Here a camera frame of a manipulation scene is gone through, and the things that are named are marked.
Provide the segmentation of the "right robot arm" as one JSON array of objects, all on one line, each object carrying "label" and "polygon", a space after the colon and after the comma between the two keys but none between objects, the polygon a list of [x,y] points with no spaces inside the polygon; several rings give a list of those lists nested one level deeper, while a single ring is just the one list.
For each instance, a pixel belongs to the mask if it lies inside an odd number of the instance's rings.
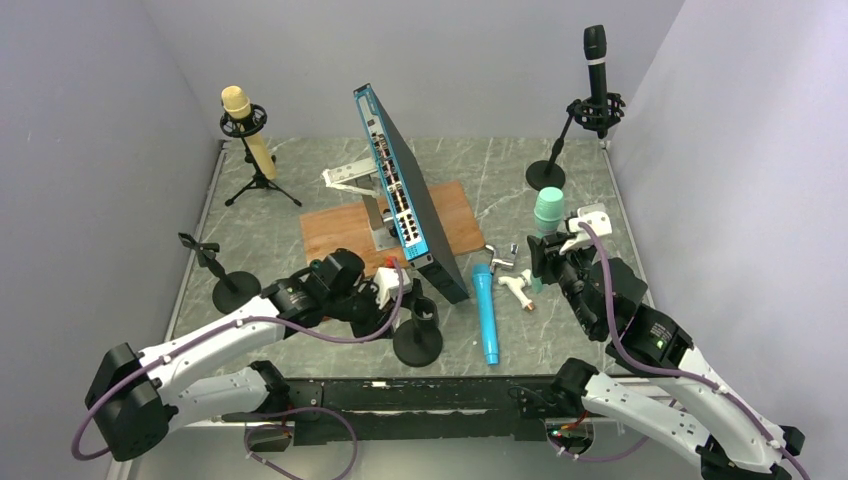
[{"label": "right robot arm", "polygon": [[647,285],[590,233],[573,248],[571,233],[527,239],[531,272],[556,285],[592,341],[629,373],[666,392],[663,403],[628,388],[594,365],[569,358],[542,393],[564,415],[589,412],[616,420],[698,468],[704,479],[789,479],[805,441],[796,427],[767,420],[711,367],[693,338],[647,305]]}]

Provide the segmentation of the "blue microphone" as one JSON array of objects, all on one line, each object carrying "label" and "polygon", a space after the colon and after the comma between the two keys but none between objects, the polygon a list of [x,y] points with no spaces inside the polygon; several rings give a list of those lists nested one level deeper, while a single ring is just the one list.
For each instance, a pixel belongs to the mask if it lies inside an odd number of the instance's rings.
[{"label": "blue microphone", "polygon": [[489,266],[483,263],[475,264],[472,268],[471,280],[476,295],[483,356],[487,365],[498,365],[500,356],[492,296],[493,275]]}]

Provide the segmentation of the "mint green microphone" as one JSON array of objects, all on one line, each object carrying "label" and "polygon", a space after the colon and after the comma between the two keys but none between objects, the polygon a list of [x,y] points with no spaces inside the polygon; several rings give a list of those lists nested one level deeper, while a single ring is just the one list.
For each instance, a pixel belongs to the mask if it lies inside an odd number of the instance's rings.
[{"label": "mint green microphone", "polygon": [[545,187],[538,192],[534,206],[536,236],[543,238],[555,233],[565,216],[564,193],[557,187]]}]

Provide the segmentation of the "black stand with shock mount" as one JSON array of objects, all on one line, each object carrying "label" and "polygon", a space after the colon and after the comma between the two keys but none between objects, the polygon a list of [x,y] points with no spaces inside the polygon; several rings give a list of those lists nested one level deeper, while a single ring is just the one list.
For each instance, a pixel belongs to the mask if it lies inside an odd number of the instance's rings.
[{"label": "black stand with shock mount", "polygon": [[528,185],[537,191],[548,187],[562,188],[566,182],[566,173],[557,161],[571,125],[576,122],[584,130],[594,132],[600,140],[604,140],[624,117],[625,107],[626,102],[621,95],[614,92],[607,93],[601,101],[591,98],[572,101],[566,108],[568,117],[551,147],[548,159],[533,162],[527,167],[525,179]]}]

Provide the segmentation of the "black microphone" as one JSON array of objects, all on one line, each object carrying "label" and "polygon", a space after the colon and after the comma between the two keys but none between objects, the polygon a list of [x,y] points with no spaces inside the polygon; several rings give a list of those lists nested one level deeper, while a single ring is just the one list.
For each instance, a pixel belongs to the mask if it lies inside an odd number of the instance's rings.
[{"label": "black microphone", "polygon": [[587,27],[583,33],[583,50],[587,61],[590,85],[592,122],[599,139],[608,131],[609,109],[607,103],[606,54],[607,40],[603,25]]}]

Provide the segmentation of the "black stand of green microphone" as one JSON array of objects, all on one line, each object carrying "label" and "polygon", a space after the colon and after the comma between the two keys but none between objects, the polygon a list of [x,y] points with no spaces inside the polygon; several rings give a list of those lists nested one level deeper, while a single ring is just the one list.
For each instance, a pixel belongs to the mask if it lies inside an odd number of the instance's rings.
[{"label": "black stand of green microphone", "polygon": [[400,307],[410,313],[410,318],[394,330],[392,346],[395,356],[401,363],[413,368],[434,363],[443,349],[439,311],[436,303],[424,295],[419,279],[412,281],[411,290],[404,294]]}]

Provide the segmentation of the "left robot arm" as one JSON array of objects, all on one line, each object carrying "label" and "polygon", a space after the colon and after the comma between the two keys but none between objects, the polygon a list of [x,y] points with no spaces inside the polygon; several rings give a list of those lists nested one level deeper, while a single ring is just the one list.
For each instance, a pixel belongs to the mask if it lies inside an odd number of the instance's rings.
[{"label": "left robot arm", "polygon": [[364,269],[355,252],[339,248],[184,336],[140,350],[128,343],[110,348],[84,397],[73,457],[127,461],[197,421],[234,413],[279,417],[288,386],[272,362],[227,376],[216,370],[298,333],[335,344],[390,337],[414,282],[395,258],[371,276]]}]

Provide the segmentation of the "black round-base mic stand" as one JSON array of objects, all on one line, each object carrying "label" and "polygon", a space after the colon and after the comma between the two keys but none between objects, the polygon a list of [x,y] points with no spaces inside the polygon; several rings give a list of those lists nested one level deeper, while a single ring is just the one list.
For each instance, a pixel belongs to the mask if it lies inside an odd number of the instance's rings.
[{"label": "black round-base mic stand", "polygon": [[258,278],[246,271],[228,272],[217,259],[218,243],[199,242],[192,235],[178,233],[181,244],[195,253],[198,266],[207,269],[217,282],[213,287],[212,302],[216,310],[229,314],[257,296],[262,287]]}]

